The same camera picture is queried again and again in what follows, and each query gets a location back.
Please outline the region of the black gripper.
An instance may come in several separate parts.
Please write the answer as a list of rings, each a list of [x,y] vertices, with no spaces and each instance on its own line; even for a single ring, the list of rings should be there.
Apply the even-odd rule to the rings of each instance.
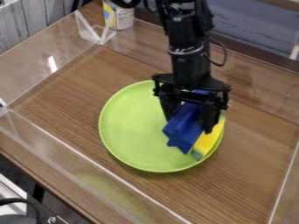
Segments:
[[[229,109],[231,87],[213,77],[213,61],[206,52],[169,53],[173,71],[153,75],[154,95],[161,100],[166,120],[171,120],[183,102],[201,104],[201,125],[210,134],[219,123],[221,111]]]

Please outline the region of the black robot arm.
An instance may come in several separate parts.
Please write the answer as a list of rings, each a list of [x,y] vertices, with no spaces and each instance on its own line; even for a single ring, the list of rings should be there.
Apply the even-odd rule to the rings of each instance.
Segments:
[[[159,97],[163,113],[173,119],[185,102],[201,106],[198,121],[211,133],[229,108],[231,87],[211,75],[211,29],[214,28],[207,0],[154,0],[149,10],[159,15],[169,37],[167,52],[173,71],[153,75],[154,95]]]

